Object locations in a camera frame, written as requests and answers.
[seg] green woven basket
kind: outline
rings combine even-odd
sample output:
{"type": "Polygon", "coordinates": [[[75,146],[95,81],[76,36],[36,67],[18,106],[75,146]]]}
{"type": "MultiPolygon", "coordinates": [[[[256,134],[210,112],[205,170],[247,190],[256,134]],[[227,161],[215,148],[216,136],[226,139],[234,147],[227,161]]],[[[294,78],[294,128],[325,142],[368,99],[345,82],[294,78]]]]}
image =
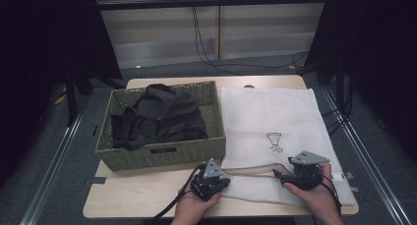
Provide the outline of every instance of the green woven basket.
{"type": "Polygon", "coordinates": [[[147,144],[135,151],[113,148],[109,116],[122,114],[126,107],[133,106],[146,89],[113,90],[95,148],[95,153],[111,171],[202,162],[224,156],[226,136],[215,82],[179,84],[171,87],[183,89],[191,98],[197,100],[206,122],[208,139],[147,144]]]}

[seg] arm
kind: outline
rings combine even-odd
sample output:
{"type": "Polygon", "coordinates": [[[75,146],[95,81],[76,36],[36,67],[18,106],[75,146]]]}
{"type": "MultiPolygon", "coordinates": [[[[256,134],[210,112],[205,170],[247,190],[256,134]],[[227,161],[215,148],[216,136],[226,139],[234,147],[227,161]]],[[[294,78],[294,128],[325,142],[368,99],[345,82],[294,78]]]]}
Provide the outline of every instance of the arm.
{"type": "Polygon", "coordinates": [[[175,217],[171,225],[195,225],[203,217],[205,212],[218,203],[221,193],[214,195],[209,201],[203,201],[191,192],[190,184],[187,185],[184,196],[177,202],[175,217]]]}
{"type": "MultiPolygon", "coordinates": [[[[328,163],[319,164],[322,170],[322,174],[327,178],[331,179],[331,166],[328,163]]],[[[328,187],[332,189],[331,183],[325,178],[323,180],[328,187]]],[[[292,194],[301,198],[306,202],[306,205],[312,210],[312,212],[325,224],[339,225],[343,224],[340,215],[337,212],[335,202],[330,192],[323,187],[318,185],[316,188],[309,191],[302,191],[296,186],[286,183],[283,185],[284,188],[288,189],[292,194]]]]}

